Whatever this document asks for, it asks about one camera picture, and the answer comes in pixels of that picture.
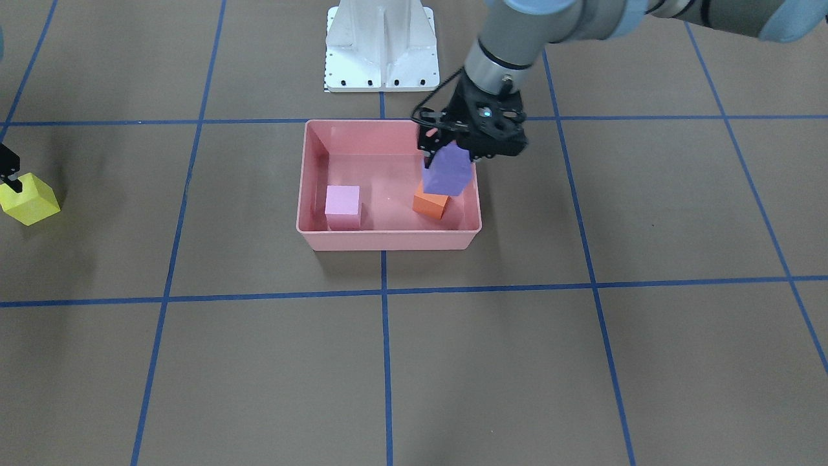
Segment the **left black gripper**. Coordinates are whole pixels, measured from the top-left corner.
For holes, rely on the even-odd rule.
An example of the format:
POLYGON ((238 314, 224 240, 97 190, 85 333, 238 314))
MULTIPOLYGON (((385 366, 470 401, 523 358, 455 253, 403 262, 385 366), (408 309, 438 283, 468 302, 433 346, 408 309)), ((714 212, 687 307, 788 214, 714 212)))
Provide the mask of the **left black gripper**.
MULTIPOLYGON (((467 150, 471 159, 495 156, 515 157, 528 144, 523 129, 527 114, 521 93, 489 94, 478 88, 466 71, 459 71, 452 97, 444 108, 444 123, 453 133, 456 144, 467 150)), ((440 150, 423 147, 424 168, 431 164, 440 150)))

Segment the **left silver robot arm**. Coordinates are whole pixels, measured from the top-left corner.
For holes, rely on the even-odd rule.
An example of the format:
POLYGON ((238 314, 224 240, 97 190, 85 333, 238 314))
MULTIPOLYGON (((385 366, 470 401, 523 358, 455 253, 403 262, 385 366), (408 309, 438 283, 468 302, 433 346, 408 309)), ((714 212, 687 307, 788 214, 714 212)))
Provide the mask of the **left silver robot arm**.
POLYGON ((470 161, 514 157, 526 148, 521 86, 548 44, 606 41, 647 16, 675 19, 760 41, 789 43, 826 19, 825 1, 490 1, 484 26, 446 108, 411 112, 425 166, 459 146, 470 161))

